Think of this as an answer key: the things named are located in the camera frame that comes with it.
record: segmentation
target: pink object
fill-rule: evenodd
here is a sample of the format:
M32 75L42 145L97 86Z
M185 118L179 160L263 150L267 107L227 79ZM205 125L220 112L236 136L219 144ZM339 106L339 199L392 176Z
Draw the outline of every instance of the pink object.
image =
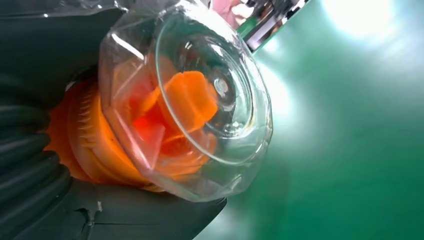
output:
M236 15L232 11L232 2L233 0L212 0L211 7L235 30L239 27L239 24L236 21Z

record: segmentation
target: green background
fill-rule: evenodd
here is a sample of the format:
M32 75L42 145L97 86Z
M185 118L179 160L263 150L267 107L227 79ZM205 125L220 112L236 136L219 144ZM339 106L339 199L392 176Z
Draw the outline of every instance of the green background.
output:
M256 51L267 158L196 240L424 239L423 10L311 0Z

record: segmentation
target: clear plastic bowl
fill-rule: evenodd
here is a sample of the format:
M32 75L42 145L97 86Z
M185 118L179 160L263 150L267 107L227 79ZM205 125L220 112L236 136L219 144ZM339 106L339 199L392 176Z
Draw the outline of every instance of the clear plastic bowl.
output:
M102 42L99 86L119 145L155 185L203 202L254 179L271 101L244 42L201 3L133 6Z

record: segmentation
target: orange plastic part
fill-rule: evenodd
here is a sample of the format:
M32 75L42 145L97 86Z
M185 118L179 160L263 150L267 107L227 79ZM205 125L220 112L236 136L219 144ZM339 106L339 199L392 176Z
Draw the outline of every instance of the orange plastic part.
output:
M119 146L103 116L97 84L73 99L68 135L75 158L96 183L151 187Z
M67 166L72 177L92 182L93 180L84 172L75 158L68 137L68 118L71 100L76 97L84 86L85 84L81 83L72 87L66 92L59 105L50 111L50 124L46 131L50 136L50 143L44 150L55 151L60 158L60 163Z
M208 152L213 152L215 136L204 133L202 126L218 110L215 89L200 72L177 73L173 77L170 72L164 90L173 111L192 138ZM156 76L146 68L136 75L143 81L136 82L128 98L129 117L136 132L146 146L152 143L153 147L158 140L157 127L165 131L157 159L150 159L155 163L154 170L174 180L186 179L209 157L197 150L176 125L157 86ZM50 115L47 132L51 144L46 150L56 151L73 177L93 183L161 190L140 174L122 150L103 116L94 81L73 87Z

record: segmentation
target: clear plastic lid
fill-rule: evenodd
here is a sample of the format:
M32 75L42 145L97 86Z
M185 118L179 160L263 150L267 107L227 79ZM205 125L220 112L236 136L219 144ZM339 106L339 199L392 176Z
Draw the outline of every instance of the clear plastic lid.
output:
M137 3L103 40L103 113L141 175L202 202L244 191L272 135L250 51L201 3Z

